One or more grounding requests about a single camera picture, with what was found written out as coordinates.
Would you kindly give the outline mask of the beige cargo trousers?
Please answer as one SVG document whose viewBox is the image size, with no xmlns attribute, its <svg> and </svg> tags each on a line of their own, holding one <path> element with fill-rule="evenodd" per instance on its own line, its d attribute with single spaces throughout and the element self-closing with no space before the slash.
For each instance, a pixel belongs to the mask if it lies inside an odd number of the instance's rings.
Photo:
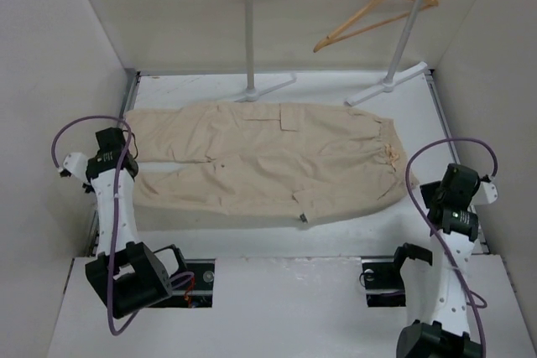
<svg viewBox="0 0 537 358">
<path fill-rule="evenodd" d="M 142 170 L 137 205 L 322 221 L 371 215 L 418 181 L 393 120 L 350 106 L 199 102 L 126 115 Z"/>
</svg>

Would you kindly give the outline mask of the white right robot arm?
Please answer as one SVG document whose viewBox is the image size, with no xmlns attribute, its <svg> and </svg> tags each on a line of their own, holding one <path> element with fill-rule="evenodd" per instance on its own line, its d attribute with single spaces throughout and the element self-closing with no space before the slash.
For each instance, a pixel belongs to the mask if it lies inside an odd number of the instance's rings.
<svg viewBox="0 0 537 358">
<path fill-rule="evenodd" d="M 470 336 L 470 300 L 462 281 L 477 241 L 479 221 L 472 199 L 490 204 L 493 184 L 460 164 L 447 166 L 440 181 L 423 184 L 420 193 L 432 225 L 423 245 L 398 247 L 389 266 L 391 281 L 404 288 L 408 324 L 396 347 L 398 357 L 480 357 L 482 344 Z"/>
</svg>

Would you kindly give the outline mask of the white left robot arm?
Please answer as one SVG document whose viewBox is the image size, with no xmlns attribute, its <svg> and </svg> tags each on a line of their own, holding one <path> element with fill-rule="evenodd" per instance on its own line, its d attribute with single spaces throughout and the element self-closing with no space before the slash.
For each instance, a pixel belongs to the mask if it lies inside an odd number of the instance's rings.
<svg viewBox="0 0 537 358">
<path fill-rule="evenodd" d="M 107 308 L 111 322 L 170 298 L 194 276 L 174 245 L 151 251 L 138 236 L 133 191 L 138 164 L 129 152 L 129 130 L 109 127 L 96 133 L 92 158 L 69 153 L 57 164 L 60 176 L 80 180 L 96 196 L 98 245 L 85 266 L 86 278 Z"/>
</svg>

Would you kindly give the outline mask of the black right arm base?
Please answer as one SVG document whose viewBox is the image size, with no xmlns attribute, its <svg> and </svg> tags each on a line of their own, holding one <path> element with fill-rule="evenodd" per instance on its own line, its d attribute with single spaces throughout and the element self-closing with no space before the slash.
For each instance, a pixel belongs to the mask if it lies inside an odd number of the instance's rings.
<svg viewBox="0 0 537 358">
<path fill-rule="evenodd" d="M 362 259 L 359 282 L 364 288 L 369 308 L 406 306 L 403 279 L 391 259 Z"/>
</svg>

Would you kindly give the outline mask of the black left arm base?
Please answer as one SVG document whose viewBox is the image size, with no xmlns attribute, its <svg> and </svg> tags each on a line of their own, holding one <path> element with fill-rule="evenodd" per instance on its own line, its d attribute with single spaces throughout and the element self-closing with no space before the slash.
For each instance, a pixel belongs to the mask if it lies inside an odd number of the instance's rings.
<svg viewBox="0 0 537 358">
<path fill-rule="evenodd" d="M 152 305 L 153 309 L 202 309 L 211 308 L 215 282 L 216 261 L 187 260 L 188 268 L 194 278 L 177 288 L 171 298 Z"/>
</svg>

